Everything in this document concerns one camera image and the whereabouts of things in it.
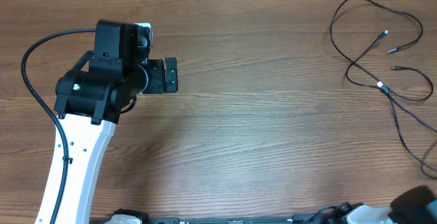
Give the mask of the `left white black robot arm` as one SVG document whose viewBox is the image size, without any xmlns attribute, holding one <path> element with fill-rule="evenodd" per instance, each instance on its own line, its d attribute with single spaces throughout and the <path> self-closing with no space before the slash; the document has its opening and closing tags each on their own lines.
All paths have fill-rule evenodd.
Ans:
<svg viewBox="0 0 437 224">
<path fill-rule="evenodd" d="M 37 223 L 88 223 L 100 166 L 123 113 L 142 94 L 175 93 L 177 61 L 150 59 L 149 23 L 98 21 L 94 48 L 55 86 L 55 147 Z"/>
</svg>

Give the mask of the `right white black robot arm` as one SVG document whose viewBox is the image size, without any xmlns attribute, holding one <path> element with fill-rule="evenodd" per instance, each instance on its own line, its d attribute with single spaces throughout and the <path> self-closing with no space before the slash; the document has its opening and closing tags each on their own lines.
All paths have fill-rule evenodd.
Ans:
<svg viewBox="0 0 437 224">
<path fill-rule="evenodd" d="M 436 224 L 436 196 L 428 186 L 417 186 L 387 207 L 345 202 L 322 219 L 322 224 Z"/>
</svg>

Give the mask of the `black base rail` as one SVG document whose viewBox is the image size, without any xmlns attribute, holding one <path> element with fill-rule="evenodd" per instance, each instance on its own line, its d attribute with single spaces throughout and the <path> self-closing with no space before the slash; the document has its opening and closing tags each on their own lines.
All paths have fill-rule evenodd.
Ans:
<svg viewBox="0 0 437 224">
<path fill-rule="evenodd" d="M 177 217 L 152 218 L 144 212 L 128 209 L 116 210 L 112 216 L 104 221 L 90 221 L 90 223 L 142 223 L 142 224 L 323 224 L 347 223 L 346 215 L 363 203 L 350 204 L 344 202 L 338 206 L 327 206 L 314 213 L 293 214 L 292 216 L 265 217 L 232 217 L 179 219 Z"/>
</svg>

